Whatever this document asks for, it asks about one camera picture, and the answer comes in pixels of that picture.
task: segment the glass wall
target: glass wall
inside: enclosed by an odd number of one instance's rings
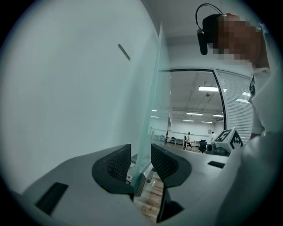
[[[165,70],[168,68],[169,60],[162,26],[159,33],[159,45],[136,169],[131,183],[134,187],[138,186],[139,176],[151,161],[150,145],[152,143],[164,144],[168,128],[170,72]]]

